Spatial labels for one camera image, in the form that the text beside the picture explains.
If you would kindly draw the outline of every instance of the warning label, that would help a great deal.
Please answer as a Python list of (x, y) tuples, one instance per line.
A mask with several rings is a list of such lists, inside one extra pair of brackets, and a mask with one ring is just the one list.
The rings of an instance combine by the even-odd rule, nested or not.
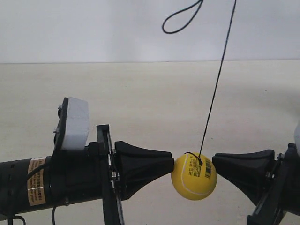
[(199, 159), (195, 158), (194, 156), (190, 156), (189, 162), (189, 176), (200, 177), (201, 166), (199, 163)]
[[(45, 163), (46, 157), (33, 158), (29, 163), (28, 173)], [(44, 170), (40, 170), (27, 181), (30, 206), (45, 204)]]

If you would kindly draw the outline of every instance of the black cylinder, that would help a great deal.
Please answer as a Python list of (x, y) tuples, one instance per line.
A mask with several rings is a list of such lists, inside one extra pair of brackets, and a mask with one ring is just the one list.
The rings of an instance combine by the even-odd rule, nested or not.
[[(99, 160), (97, 156), (89, 156), (88, 150), (69, 150), (48, 157), (0, 163), (0, 213), (10, 213), (16, 194), (14, 214), (100, 199), (101, 180), (96, 168)], [(15, 192), (29, 172), (48, 162), (49, 167), (37, 172)]]

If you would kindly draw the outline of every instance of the barcode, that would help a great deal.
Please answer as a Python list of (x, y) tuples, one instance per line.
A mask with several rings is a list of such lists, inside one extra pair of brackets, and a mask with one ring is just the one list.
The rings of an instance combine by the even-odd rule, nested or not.
[(209, 160), (205, 160), (205, 177), (210, 179), (211, 176), (211, 165)]

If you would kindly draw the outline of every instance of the black cord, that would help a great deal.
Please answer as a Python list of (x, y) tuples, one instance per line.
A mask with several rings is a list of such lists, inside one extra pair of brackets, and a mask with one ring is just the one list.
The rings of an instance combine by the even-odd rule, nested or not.
[[(193, 5), (191, 5), (191, 6), (189, 6), (189, 7), (186, 7), (186, 8), (184, 8), (184, 9), (182, 9), (182, 10), (180, 10), (180, 11), (178, 11), (178, 12), (176, 12), (176, 13), (173, 13), (172, 15), (168, 16), (168, 17), (165, 19), (165, 21), (163, 22), (163, 25), (162, 25), (162, 30), (163, 30), (163, 32), (166, 33), (166, 34), (175, 34), (175, 33), (178, 33), (178, 32), (180, 32), (180, 31), (182, 31), (183, 29), (185, 29), (185, 28), (192, 22), (192, 20), (195, 18), (195, 16), (197, 15), (199, 9), (201, 8), (201, 5), (202, 5), (203, 1), (204, 1), (204, 0), (198, 0), (198, 1), (195, 2)], [(181, 27), (180, 29), (175, 30), (175, 31), (166, 31), (166, 30), (165, 30), (165, 23), (166, 23), (171, 17), (173, 17), (173, 16), (175, 16), (175, 15), (177, 15), (177, 14), (179, 14), (179, 13), (182, 13), (182, 12), (184, 12), (184, 11), (187, 11), (187, 10), (189, 10), (189, 9), (191, 9), (191, 8), (193, 8), (193, 7), (195, 7), (196, 5), (198, 5), (197, 10), (195, 11), (195, 13), (194, 13), (193, 16), (191, 17), (191, 19), (190, 19), (183, 27)]]
[(23, 186), (26, 185), (27, 181), (28, 181), (34, 174), (36, 174), (37, 172), (41, 171), (42, 169), (45, 169), (46, 167), (48, 167), (48, 166), (50, 165), (50, 163), (51, 163), (51, 161), (49, 161), (49, 162), (47, 162), (47, 163), (45, 163), (45, 164), (43, 164), (43, 165), (40, 165), (39, 167), (37, 167), (36, 169), (34, 169), (33, 171), (31, 171), (31, 172), (27, 175), (26, 180), (25, 180), (23, 183), (21, 183), (21, 184), (19, 185), (19, 187), (16, 189), (15, 192), (12, 193), (12, 198), (13, 198), (13, 199), (12, 199), (12, 202), (11, 202), (11, 204), (10, 204), (10, 215), (8, 216), (8, 219), (7, 219), (8, 225), (13, 225), (13, 220), (14, 220), (14, 219), (21, 219), (20, 216), (15, 216), (15, 215), (14, 215), (13, 210), (14, 210), (14, 207), (15, 207), (15, 202), (16, 202), (16, 200), (17, 200), (17, 197), (18, 197), (18, 195), (19, 195), (21, 189), (23, 188)]
[[(163, 32), (166, 33), (166, 34), (174, 34), (174, 33), (177, 33), (179, 31), (182, 31), (183, 29), (185, 29), (192, 22), (192, 20), (194, 19), (194, 17), (197, 15), (199, 9), (201, 8), (201, 5), (202, 5), (203, 1), (204, 0), (199, 0), (196, 3), (194, 3), (193, 5), (185, 8), (185, 9), (182, 9), (182, 10), (176, 12), (176, 13), (173, 13), (172, 15), (170, 15), (169, 17), (167, 17), (165, 19), (165, 21), (163, 22), (163, 25), (162, 25)], [(210, 121), (211, 110), (212, 110), (212, 106), (213, 106), (213, 103), (214, 103), (214, 100), (215, 100), (215, 96), (216, 96), (216, 92), (217, 92), (217, 87), (218, 87), (218, 83), (219, 83), (219, 79), (220, 79), (220, 75), (221, 75), (221, 70), (222, 70), (222, 66), (223, 66), (223, 62), (224, 62), (225, 52), (226, 52), (226, 48), (227, 48), (227, 44), (228, 44), (228, 39), (229, 39), (230, 30), (231, 30), (231, 25), (232, 25), (232, 22), (233, 22), (233, 16), (234, 16), (235, 8), (236, 8), (236, 3), (237, 3), (237, 0), (234, 0), (234, 5), (233, 5), (233, 8), (232, 8), (232, 13), (231, 13), (231, 18), (230, 18), (229, 27), (228, 27), (228, 31), (227, 31), (227, 36), (226, 36), (226, 40), (225, 40), (225, 46), (224, 46), (224, 50), (223, 50), (223, 55), (222, 55), (222, 59), (221, 59), (219, 73), (218, 73), (218, 76), (217, 76), (217, 82), (216, 82), (215, 90), (214, 90), (214, 93), (213, 93), (213, 96), (212, 96), (212, 101), (211, 101), (211, 104), (210, 104), (210, 111), (209, 111), (209, 114), (208, 114), (208, 117), (207, 117), (207, 121), (206, 121), (206, 125), (205, 125), (205, 130), (204, 130), (203, 139), (202, 139), (202, 142), (201, 142), (199, 156), (196, 156), (192, 152), (186, 152), (185, 153), (185, 154), (192, 154), (196, 158), (198, 158), (200, 165), (202, 165), (202, 161), (201, 161), (200, 155), (201, 155), (201, 152), (202, 152), (202, 149), (203, 149), (204, 139), (206, 137), (207, 127), (208, 127), (208, 124), (209, 124), (209, 121)], [(168, 31), (165, 30), (165, 23), (167, 22), (167, 20), (169, 20), (171, 17), (173, 17), (173, 16), (175, 16), (175, 15), (177, 15), (179, 13), (182, 13), (182, 12), (184, 12), (186, 10), (189, 10), (189, 9), (195, 7), (197, 4), (199, 4), (199, 6), (198, 6), (196, 12), (192, 16), (192, 18), (186, 23), (186, 25), (184, 25), (182, 28), (180, 28), (178, 30), (171, 31), (171, 32), (168, 32)]]
[(55, 210), (56, 210), (56, 206), (53, 207), (51, 213), (52, 225), (55, 225)]

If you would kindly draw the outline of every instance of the beige floor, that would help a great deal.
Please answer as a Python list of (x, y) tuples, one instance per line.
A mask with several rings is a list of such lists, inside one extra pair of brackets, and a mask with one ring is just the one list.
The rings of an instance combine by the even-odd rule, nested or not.
[[(218, 64), (0, 65), (1, 161), (51, 155), (56, 107), (67, 96), (89, 102), (89, 141), (96, 125), (109, 123), (113, 141), (171, 151), (175, 158), (198, 150)], [(299, 60), (226, 62), (203, 153), (283, 152), (299, 119)], [(207, 199), (185, 200), (167, 175), (123, 208), (127, 225), (245, 225), (254, 206), (222, 177)], [(50, 214), (24, 216), (29, 225), (49, 225)], [(58, 225), (103, 224), (101, 200), (58, 208), (56, 218)], [(288, 214), (282, 224), (298, 221)]]

